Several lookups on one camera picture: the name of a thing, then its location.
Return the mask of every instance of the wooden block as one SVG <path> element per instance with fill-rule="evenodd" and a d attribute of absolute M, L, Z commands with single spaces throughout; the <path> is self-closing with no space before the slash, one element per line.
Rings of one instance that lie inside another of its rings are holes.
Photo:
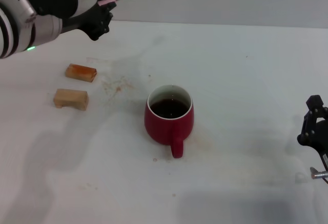
<path fill-rule="evenodd" d="M 93 82 L 96 75 L 96 69 L 76 64 L 70 64 L 65 72 L 66 77 L 83 80 L 85 82 Z"/>
<path fill-rule="evenodd" d="M 69 106 L 78 110 L 86 110 L 89 97 L 86 91 L 58 89 L 53 101 L 57 108 Z"/>

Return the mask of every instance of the spill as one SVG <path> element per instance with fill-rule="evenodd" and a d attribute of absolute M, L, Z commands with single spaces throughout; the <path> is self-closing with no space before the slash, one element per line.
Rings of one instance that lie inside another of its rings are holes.
<path fill-rule="evenodd" d="M 215 140 L 212 138 L 209 130 L 195 124 L 192 134 L 185 140 L 185 143 L 187 147 L 190 147 L 189 149 L 195 149 L 198 153 L 204 153 L 213 150 Z"/>
<path fill-rule="evenodd" d="M 134 85 L 125 76 L 121 76 L 116 80 L 107 77 L 107 81 L 102 80 L 101 85 L 106 95 L 110 96 L 108 102 L 113 100 L 118 93 L 126 92 L 130 94 L 130 91 L 135 89 Z"/>

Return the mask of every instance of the mug rim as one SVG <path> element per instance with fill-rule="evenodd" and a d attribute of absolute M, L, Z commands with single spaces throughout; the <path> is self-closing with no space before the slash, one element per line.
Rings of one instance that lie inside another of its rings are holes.
<path fill-rule="evenodd" d="M 156 115 L 156 114 L 154 113 L 154 111 L 150 108 L 150 105 L 149 105 L 149 98 L 151 97 L 151 95 L 152 95 L 157 89 L 162 88 L 162 87 L 178 87 L 178 88 L 183 89 L 183 90 L 188 94 L 188 96 L 189 96 L 189 98 L 190 98 L 190 107 L 189 107 L 188 111 L 187 111 L 184 115 L 182 115 L 182 116 L 180 116 L 180 117 L 177 117 L 177 118 L 164 118 L 164 117 L 161 117 L 161 116 L 159 116 L 159 115 Z M 158 118 L 160 118 L 160 119 L 163 119 L 163 120 L 179 120 L 179 119 L 181 119 L 181 118 L 183 118 L 183 117 L 185 117 L 186 115 L 189 114 L 189 112 L 191 111 L 193 105 L 194 105 L 194 102 L 193 102 L 193 99 L 192 99 L 190 93 L 189 93 L 185 88 L 183 88 L 183 87 L 181 87 L 181 86 L 178 86 L 178 85 L 163 85 L 163 86 L 157 87 L 157 88 L 155 88 L 155 89 L 154 89 L 154 90 L 148 95 L 148 98 L 147 98 L 147 107 L 148 107 L 148 109 L 150 110 L 150 112 L 152 112 L 152 114 L 155 115 L 156 117 L 158 117 Z"/>

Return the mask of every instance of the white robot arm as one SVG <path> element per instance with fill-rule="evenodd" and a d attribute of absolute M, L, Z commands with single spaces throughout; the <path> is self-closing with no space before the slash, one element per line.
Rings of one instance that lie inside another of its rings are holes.
<path fill-rule="evenodd" d="M 0 58 L 74 29 L 98 40 L 109 32 L 117 0 L 0 0 Z"/>

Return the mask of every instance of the mug handle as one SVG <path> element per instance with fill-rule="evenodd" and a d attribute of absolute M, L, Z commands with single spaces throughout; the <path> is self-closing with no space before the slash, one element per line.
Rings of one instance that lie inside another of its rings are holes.
<path fill-rule="evenodd" d="M 182 158 L 183 156 L 183 139 L 180 136 L 173 135 L 171 142 L 171 151 L 174 158 Z"/>

